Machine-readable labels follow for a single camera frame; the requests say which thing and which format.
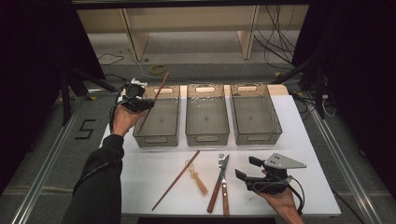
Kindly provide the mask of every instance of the mesh bin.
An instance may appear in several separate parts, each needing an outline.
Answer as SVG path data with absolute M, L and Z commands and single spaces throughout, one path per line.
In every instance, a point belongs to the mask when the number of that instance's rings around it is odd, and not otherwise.
M 282 128 L 267 85 L 231 85 L 231 95 L 236 144 L 274 145 Z
M 226 146 L 230 126 L 222 85 L 189 85 L 186 137 L 189 146 Z
M 154 99 L 159 87 L 146 87 L 144 98 Z M 134 139 L 140 147 L 176 147 L 178 145 L 178 117 L 180 87 L 165 86 L 158 95 L 154 107 L 142 130 L 141 118 L 134 126 Z

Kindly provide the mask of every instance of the white tabletop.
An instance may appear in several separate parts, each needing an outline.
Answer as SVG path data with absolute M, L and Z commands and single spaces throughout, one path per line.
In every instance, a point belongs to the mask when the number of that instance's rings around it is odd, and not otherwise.
M 236 178 L 238 169 L 249 176 L 262 177 L 261 168 L 248 162 L 249 156 L 261 160 L 279 153 L 307 165 L 304 169 L 289 169 L 288 175 L 296 178 L 304 188 L 305 216 L 331 217 L 341 211 L 320 167 L 318 158 L 308 138 L 298 110 L 290 96 L 272 96 L 283 133 L 274 146 L 237 146 L 234 141 L 233 122 L 229 98 L 226 98 L 230 122 L 230 137 L 227 146 L 189 147 L 185 135 L 186 97 L 181 96 L 179 138 L 177 147 L 139 147 L 132 136 L 125 136 L 123 168 L 121 174 L 122 213 L 136 216 L 201 217 L 223 214 L 219 193 L 213 213 L 206 212 L 209 200 L 219 176 L 218 156 L 228 155 L 226 178 L 231 217 L 271 217 L 276 213 L 267 202 Z M 203 195 L 186 171 L 154 211 L 151 208 L 161 198 L 171 183 L 182 171 L 185 161 L 200 149 L 193 162 L 194 169 L 209 192 Z M 301 195 L 295 181 L 290 183 Z

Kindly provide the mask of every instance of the wooden stick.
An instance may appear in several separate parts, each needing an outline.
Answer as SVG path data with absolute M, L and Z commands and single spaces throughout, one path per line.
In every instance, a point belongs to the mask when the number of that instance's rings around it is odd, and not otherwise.
M 154 103 L 155 103 L 155 101 L 157 100 L 158 95 L 160 95 L 160 92 L 161 92 L 161 90 L 163 89 L 163 85 L 165 84 L 165 81 L 166 81 L 166 79 L 168 79 L 168 77 L 169 77 L 169 72 L 166 73 L 165 77 L 163 78 L 163 83 L 161 83 L 161 86 L 160 86 L 160 88 L 158 89 L 157 94 L 155 94 Z M 137 132 L 137 134 L 140 134 L 140 131 L 142 131 L 143 125 L 145 124 L 146 119 L 148 119 L 148 117 L 149 117 L 149 112 L 150 112 L 150 111 L 151 111 L 151 108 L 148 110 L 147 115 L 146 115 L 145 118 L 143 119 L 142 125 L 140 125 L 139 131 Z
M 163 196 L 158 200 L 158 202 L 154 205 L 154 207 L 151 208 L 151 211 L 154 211 L 154 209 L 157 207 L 157 205 L 163 200 L 165 195 L 169 192 L 169 190 L 176 184 L 176 182 L 180 179 L 180 177 L 183 175 L 183 173 L 189 168 L 190 164 L 195 160 L 195 158 L 198 156 L 201 150 L 198 150 L 195 152 L 194 156 L 190 159 L 190 161 L 184 166 L 183 170 L 180 172 L 180 174 L 176 177 L 174 182 L 172 182 L 171 186 L 166 190 L 166 192 L 163 194 Z

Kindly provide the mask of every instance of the black sleeve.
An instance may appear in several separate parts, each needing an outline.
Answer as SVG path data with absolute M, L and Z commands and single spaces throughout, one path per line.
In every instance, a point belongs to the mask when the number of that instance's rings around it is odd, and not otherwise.
M 123 156 L 123 138 L 111 134 L 87 161 L 81 177 Z M 90 176 L 75 191 L 62 223 L 120 223 L 122 161 Z

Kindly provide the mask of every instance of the hand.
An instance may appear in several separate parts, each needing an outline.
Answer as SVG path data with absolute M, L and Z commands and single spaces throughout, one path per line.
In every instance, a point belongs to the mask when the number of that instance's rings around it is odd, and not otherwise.
M 123 105 L 117 105 L 113 121 L 113 134 L 124 137 L 136 125 L 137 121 L 145 115 L 144 111 L 132 112 Z
M 293 193 L 290 189 L 286 188 L 285 191 L 278 194 L 256 193 L 262 196 L 285 222 L 304 223 L 298 215 Z

